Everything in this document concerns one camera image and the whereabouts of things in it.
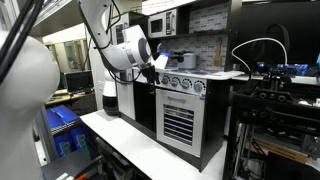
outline tiled backsplash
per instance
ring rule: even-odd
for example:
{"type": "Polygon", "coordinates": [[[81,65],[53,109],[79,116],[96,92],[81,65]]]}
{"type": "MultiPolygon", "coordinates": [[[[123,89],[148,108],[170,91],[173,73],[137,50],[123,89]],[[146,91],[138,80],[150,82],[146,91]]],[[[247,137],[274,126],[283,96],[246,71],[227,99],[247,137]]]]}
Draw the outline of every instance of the tiled backsplash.
{"type": "Polygon", "coordinates": [[[190,12],[189,33],[194,31],[225,29],[228,18],[228,3],[190,12]]]}
{"type": "Polygon", "coordinates": [[[168,46],[169,51],[192,51],[197,55],[197,68],[206,70],[223,70],[226,60],[227,35],[190,37],[180,39],[167,39],[161,41],[168,46]],[[213,66],[213,58],[216,55],[216,48],[219,37],[221,43],[221,67],[213,66]]]}
{"type": "MultiPolygon", "coordinates": [[[[220,4],[190,12],[189,32],[225,29],[227,24],[228,4],[220,4]]],[[[223,70],[227,52],[227,35],[211,35],[161,40],[169,51],[192,51],[197,55],[197,68],[203,70],[223,70]],[[221,43],[221,67],[213,66],[219,37],[221,43]]]]}

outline blue bin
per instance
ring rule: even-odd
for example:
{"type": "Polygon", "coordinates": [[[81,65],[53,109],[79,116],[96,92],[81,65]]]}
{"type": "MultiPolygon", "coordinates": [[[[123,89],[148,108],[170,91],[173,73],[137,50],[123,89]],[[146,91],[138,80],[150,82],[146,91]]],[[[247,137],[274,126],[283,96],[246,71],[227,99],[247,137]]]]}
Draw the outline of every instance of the blue bin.
{"type": "MultiPolygon", "coordinates": [[[[81,121],[78,115],[63,105],[52,108],[51,111],[57,114],[60,117],[60,120],[66,126],[72,126],[73,124],[77,123],[77,121],[81,121]]],[[[73,142],[73,149],[82,149],[88,153],[88,156],[90,156],[89,148],[86,142],[88,137],[86,129],[81,126],[77,126],[69,131],[69,135],[73,142]]]]}
{"type": "MultiPolygon", "coordinates": [[[[50,109],[47,109],[46,112],[51,132],[66,127],[65,123],[60,119],[60,117],[57,114],[55,114],[50,109]]],[[[53,140],[59,157],[63,157],[73,151],[73,141],[69,133],[59,135],[53,138],[53,140]]]]}

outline oven window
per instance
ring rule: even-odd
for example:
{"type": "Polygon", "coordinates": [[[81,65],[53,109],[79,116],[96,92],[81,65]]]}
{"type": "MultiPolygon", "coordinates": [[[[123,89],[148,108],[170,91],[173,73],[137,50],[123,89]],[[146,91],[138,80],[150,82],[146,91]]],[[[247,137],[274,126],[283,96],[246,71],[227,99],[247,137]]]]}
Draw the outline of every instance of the oven window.
{"type": "Polygon", "coordinates": [[[123,29],[124,29],[123,24],[119,24],[116,26],[117,44],[124,43],[124,38],[123,38],[123,34],[122,34],[123,29]]]}
{"type": "Polygon", "coordinates": [[[151,21],[151,33],[157,33],[162,31],[162,19],[151,21]]]}
{"type": "Polygon", "coordinates": [[[163,105],[164,135],[192,146],[194,111],[163,105]]]}

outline stove knob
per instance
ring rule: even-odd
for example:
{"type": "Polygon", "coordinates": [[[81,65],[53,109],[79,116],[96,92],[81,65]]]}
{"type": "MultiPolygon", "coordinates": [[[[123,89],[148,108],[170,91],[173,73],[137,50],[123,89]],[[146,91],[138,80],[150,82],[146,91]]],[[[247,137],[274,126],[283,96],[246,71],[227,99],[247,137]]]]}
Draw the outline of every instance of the stove knob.
{"type": "Polygon", "coordinates": [[[188,89],[189,88],[189,83],[184,81],[184,82],[181,83],[181,86],[182,86],[183,89],[188,89]]]}
{"type": "Polygon", "coordinates": [[[201,92],[202,91],[202,84],[201,83],[195,83],[194,86],[193,86],[193,89],[196,91],[196,92],[201,92]]]}
{"type": "Polygon", "coordinates": [[[318,153],[318,148],[315,146],[309,146],[308,150],[312,153],[318,153]]]}
{"type": "Polygon", "coordinates": [[[167,85],[169,83],[168,77],[163,77],[161,82],[162,84],[167,85]]]}
{"type": "Polygon", "coordinates": [[[170,82],[171,86],[176,87],[178,86],[178,80],[177,79],[172,79],[172,81],[170,82]]]}

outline monitor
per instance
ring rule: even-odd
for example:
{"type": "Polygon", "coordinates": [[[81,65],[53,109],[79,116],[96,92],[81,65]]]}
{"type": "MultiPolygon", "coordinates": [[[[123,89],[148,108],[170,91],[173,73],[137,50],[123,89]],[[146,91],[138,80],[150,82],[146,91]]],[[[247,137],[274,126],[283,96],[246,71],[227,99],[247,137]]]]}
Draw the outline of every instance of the monitor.
{"type": "Polygon", "coordinates": [[[65,73],[64,76],[68,92],[86,92],[94,86],[91,71],[65,73]]]}
{"type": "Polygon", "coordinates": [[[60,72],[60,80],[59,80],[59,85],[58,85],[57,90],[62,90],[62,89],[66,89],[66,88],[67,88],[67,85],[66,85],[64,73],[60,72]]]}
{"type": "MultiPolygon", "coordinates": [[[[243,4],[238,31],[237,44],[261,37],[272,37],[284,42],[280,28],[266,31],[271,24],[284,26],[290,39],[288,64],[315,64],[320,52],[320,2],[281,2],[243,4]]],[[[284,55],[280,46],[267,42],[265,53],[257,59],[261,42],[240,47],[235,54],[247,63],[258,62],[283,64],[284,55]]]]}

